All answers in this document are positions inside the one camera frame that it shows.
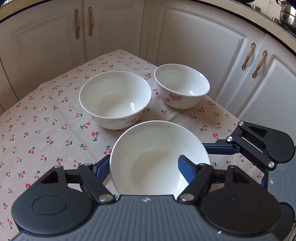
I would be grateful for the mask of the white floral bowl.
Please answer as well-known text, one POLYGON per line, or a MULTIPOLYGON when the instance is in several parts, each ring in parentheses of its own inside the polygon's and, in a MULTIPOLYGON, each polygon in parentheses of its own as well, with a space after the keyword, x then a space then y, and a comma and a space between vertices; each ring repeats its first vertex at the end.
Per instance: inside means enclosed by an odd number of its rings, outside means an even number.
POLYGON ((170 107, 190 109, 210 91, 208 79, 181 64, 164 64, 154 72, 159 97, 170 107))
POLYGON ((178 169, 184 155, 194 164, 210 164, 201 141, 186 128, 152 120, 126 130, 110 156, 110 175, 119 194, 178 195, 188 182, 178 169))

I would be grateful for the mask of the large pink floral bowl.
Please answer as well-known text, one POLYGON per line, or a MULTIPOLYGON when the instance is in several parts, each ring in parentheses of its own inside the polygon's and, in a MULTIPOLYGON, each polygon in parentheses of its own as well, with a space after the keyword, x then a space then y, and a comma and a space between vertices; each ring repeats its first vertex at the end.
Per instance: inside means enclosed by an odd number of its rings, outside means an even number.
POLYGON ((127 71, 110 71, 90 78, 81 88, 81 107, 102 128, 117 130, 137 122, 152 98, 144 78, 127 71))

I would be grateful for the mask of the white kitchen cabinets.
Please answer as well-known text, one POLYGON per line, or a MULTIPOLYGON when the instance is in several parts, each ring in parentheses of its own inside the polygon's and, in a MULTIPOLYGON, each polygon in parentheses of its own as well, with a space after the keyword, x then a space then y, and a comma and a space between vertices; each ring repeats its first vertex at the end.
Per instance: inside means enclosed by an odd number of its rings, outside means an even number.
POLYGON ((15 1, 1 7, 1 64, 21 99, 123 49, 188 65, 236 117, 295 136, 295 38, 234 1, 15 1))

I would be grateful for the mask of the cherry print tablecloth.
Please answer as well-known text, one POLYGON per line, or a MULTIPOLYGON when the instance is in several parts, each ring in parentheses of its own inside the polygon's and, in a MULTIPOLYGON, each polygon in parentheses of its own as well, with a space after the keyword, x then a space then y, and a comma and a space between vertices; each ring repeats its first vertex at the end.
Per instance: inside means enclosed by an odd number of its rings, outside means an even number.
POLYGON ((203 143, 229 136, 238 119, 205 96, 192 109, 178 110, 159 98, 156 67, 123 50, 99 56, 41 84, 1 115, 1 240, 18 234, 11 216, 14 201, 55 165, 74 169, 109 154, 123 130, 98 126, 79 104, 79 90, 109 71, 138 74, 151 86, 152 100, 139 122, 163 120, 190 130, 203 143))

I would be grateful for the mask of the steel pot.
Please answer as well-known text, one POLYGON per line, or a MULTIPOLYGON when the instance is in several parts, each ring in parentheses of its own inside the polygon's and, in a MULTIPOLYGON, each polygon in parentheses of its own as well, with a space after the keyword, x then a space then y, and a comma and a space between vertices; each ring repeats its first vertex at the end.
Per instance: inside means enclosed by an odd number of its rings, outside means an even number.
POLYGON ((278 1, 276 3, 281 7, 280 23, 286 26, 295 27, 295 1, 278 1))

